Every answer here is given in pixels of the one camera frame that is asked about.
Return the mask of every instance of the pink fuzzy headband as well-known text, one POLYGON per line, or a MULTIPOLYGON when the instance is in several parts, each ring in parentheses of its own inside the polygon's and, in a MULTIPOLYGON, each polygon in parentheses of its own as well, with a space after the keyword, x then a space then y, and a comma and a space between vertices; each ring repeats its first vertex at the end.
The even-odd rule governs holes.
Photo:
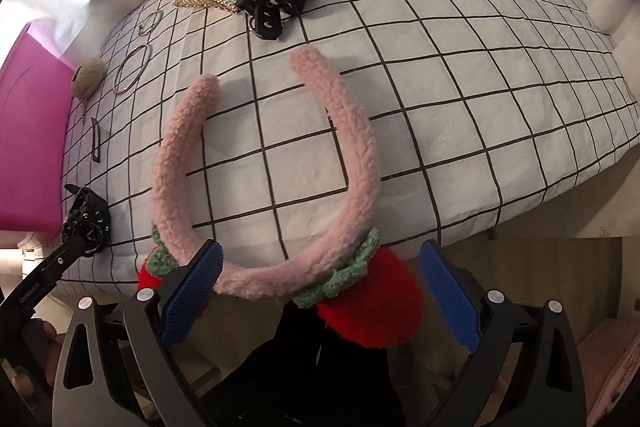
MULTIPOLYGON (((346 201, 328 230, 277 266, 244 268, 225 259, 215 291, 248 299, 290 296, 343 266, 369 228, 378 193, 378 151, 369 120, 340 75, 311 46, 290 56, 300 79, 324 105, 337 129, 349 176, 346 201)), ((169 252, 182 265, 200 249, 191 227, 185 172, 200 128, 218 99, 218 79, 199 76, 186 91, 162 140, 153 186, 154 219, 169 252)))

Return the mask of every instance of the green knitted leaf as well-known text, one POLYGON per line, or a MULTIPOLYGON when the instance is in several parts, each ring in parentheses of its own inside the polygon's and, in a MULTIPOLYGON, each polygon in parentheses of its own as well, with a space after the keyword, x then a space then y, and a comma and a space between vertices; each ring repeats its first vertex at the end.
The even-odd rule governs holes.
POLYGON ((162 239, 160 239, 160 233, 155 223, 151 227, 151 237, 156 244, 156 249, 146 260, 146 270, 154 277, 162 278, 180 265, 175 260, 175 257, 169 253, 162 239))
POLYGON ((293 296, 293 302, 298 308, 307 309, 323 299, 337 297, 341 292, 367 276, 369 272, 367 263, 376 253, 379 245, 380 232, 376 229, 369 230, 367 237, 356 248, 351 260, 344 267, 334 270, 334 273, 323 282, 301 290, 293 296))

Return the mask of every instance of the silver screw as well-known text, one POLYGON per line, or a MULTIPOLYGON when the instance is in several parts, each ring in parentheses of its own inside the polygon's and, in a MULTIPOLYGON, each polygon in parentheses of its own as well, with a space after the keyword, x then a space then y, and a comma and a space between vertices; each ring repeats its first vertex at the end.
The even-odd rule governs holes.
POLYGON ((491 302, 495 302, 496 304, 504 302, 504 295, 501 292, 498 292, 498 290, 491 290, 486 296, 489 297, 491 302))
POLYGON ((89 306, 91 306, 93 303, 94 303, 94 300, 91 297, 82 297, 78 301, 78 308, 80 308, 81 310, 85 310, 89 306))
POLYGON ((554 313, 560 313, 562 311, 562 304, 558 301, 549 301, 549 309, 554 313))
POLYGON ((148 301, 153 296, 154 296, 153 288, 142 288, 142 290, 140 290, 136 294, 136 299, 138 299, 141 302, 145 302, 145 301, 148 301))

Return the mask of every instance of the white checkered tablecloth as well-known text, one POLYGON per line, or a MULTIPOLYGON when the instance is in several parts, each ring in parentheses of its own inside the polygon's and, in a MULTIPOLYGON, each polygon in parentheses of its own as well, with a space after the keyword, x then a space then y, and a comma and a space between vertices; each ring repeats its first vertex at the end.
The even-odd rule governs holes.
POLYGON ((638 143, 637 103, 581 0, 310 0, 273 42, 256 38, 244 14, 171 1, 145 1, 104 45, 109 74, 88 111, 111 135, 100 164, 73 105, 62 182, 108 199, 113 244, 72 266, 63 292, 132 293, 153 247, 154 158, 202 72, 220 77, 222 99, 188 174, 198 234, 235 263, 264 266, 326 229, 347 179, 335 129, 287 66, 304 42, 370 117, 382 176, 374 224, 405 257, 428 238, 452 243, 529 210, 638 143), (138 37, 156 9, 162 22, 138 37), (150 63, 135 89, 115 96, 116 68, 142 42, 150 63))

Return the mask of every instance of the blue gripper pad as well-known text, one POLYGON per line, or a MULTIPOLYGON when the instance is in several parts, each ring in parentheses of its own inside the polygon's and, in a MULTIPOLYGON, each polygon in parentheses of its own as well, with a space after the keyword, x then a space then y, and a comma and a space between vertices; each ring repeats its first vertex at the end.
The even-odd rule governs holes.
POLYGON ((222 245, 210 241, 189 263, 188 272, 162 309, 160 341, 170 350, 183 342, 222 273, 222 245))
POLYGON ((426 280, 440 313, 447 321, 453 338, 474 353, 482 339, 478 309, 430 241, 420 247, 418 269, 426 280))

